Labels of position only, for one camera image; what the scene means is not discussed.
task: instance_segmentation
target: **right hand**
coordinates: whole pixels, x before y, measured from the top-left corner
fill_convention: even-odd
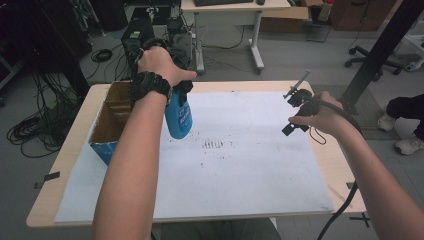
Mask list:
[[[321,100],[336,105],[337,107],[343,109],[342,104],[334,97],[332,97],[327,91],[318,93],[314,97],[319,97]],[[299,125],[308,125],[311,127],[315,127],[321,132],[333,135],[336,138],[342,132],[341,130],[345,129],[348,126],[352,126],[346,119],[344,119],[338,113],[322,106],[319,108],[318,114],[316,114],[315,116],[293,116],[289,118],[289,122]]]

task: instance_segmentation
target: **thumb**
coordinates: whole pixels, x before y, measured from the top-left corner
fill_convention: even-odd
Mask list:
[[[289,122],[298,125],[311,125],[311,117],[293,116],[289,117]]]

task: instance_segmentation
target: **ink mark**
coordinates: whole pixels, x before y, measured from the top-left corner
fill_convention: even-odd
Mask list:
[[[211,148],[222,148],[224,147],[224,143],[219,140],[206,140],[202,146],[204,149],[211,149]]]

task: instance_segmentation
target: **person's leg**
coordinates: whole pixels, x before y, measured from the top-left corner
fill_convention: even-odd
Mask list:
[[[393,118],[421,120],[414,131],[415,136],[395,143],[395,149],[404,155],[410,155],[424,149],[424,94],[413,98],[399,97],[390,101],[387,114]]]
[[[398,97],[392,99],[386,107],[383,116],[378,119],[378,128],[390,131],[395,126],[395,121],[402,117],[407,119],[424,120],[424,94],[412,98]]]
[[[409,98],[398,97],[389,102],[387,114],[392,118],[424,120],[424,94]]]
[[[164,223],[161,240],[220,240],[220,221]]]
[[[269,218],[227,221],[225,231],[225,240],[281,240]]]

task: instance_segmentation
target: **blue spray bottle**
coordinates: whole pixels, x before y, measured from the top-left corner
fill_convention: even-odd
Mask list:
[[[191,129],[193,119],[190,105],[187,101],[187,93],[193,88],[191,80],[181,81],[173,88],[171,101],[165,109],[165,119],[168,130],[175,139],[184,138]]]

